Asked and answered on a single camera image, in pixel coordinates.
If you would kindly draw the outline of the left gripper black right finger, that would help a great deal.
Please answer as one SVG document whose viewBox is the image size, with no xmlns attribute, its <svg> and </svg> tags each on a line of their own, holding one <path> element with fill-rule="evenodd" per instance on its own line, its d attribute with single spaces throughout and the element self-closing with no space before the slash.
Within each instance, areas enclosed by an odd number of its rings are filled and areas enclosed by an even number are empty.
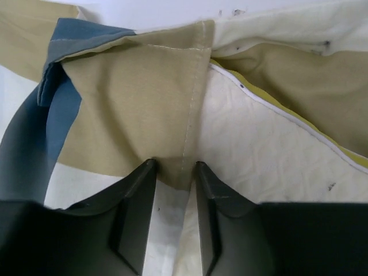
<svg viewBox="0 0 368 276">
<path fill-rule="evenodd" d="M 203 275 L 366 275 L 367 205 L 263 202 L 195 165 Z"/>
</svg>

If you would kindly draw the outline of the cream pillow with duck patch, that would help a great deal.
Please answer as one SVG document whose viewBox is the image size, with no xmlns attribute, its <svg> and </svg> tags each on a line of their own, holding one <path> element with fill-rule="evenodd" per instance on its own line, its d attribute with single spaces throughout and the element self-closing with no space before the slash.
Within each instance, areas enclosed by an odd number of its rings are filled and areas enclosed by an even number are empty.
<svg viewBox="0 0 368 276">
<path fill-rule="evenodd" d="M 263 202 L 367 205 L 367 2 L 201 22 L 198 161 Z M 203 275 L 194 184 L 175 275 Z"/>
</svg>

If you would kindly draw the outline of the blue beige plaid pillowcase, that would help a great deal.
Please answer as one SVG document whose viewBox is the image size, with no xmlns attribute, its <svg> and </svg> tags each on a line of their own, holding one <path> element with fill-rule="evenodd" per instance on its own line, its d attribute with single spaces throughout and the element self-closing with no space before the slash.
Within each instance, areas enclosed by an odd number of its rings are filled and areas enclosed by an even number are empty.
<svg viewBox="0 0 368 276">
<path fill-rule="evenodd" d="M 66 209 L 154 159 L 142 275 L 175 275 L 212 53 L 200 23 L 216 19 L 133 30 L 74 5 L 2 1 L 1 85 L 33 87 L 1 121 L 1 202 Z"/>
</svg>

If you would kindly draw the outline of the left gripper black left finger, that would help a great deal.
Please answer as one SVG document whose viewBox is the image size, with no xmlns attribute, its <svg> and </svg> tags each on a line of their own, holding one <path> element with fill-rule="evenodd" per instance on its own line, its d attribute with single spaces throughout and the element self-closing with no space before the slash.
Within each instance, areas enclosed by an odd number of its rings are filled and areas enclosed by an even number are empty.
<svg viewBox="0 0 368 276">
<path fill-rule="evenodd" d="M 142 275 L 157 162 L 66 209 L 1 202 L 2 275 Z"/>
</svg>

